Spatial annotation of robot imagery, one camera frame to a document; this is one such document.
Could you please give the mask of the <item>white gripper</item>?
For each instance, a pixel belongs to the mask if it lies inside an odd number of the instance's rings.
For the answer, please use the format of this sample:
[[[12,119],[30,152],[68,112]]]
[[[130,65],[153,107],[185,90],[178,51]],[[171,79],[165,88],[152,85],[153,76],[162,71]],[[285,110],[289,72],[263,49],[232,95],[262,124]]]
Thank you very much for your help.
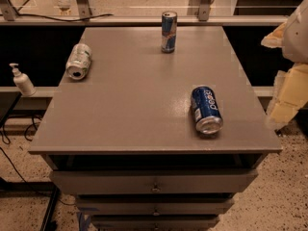
[[[279,70],[273,97],[267,107],[268,126],[286,126],[308,102],[308,0],[303,0],[284,22],[261,40],[267,48],[281,48],[294,63],[287,72]]]

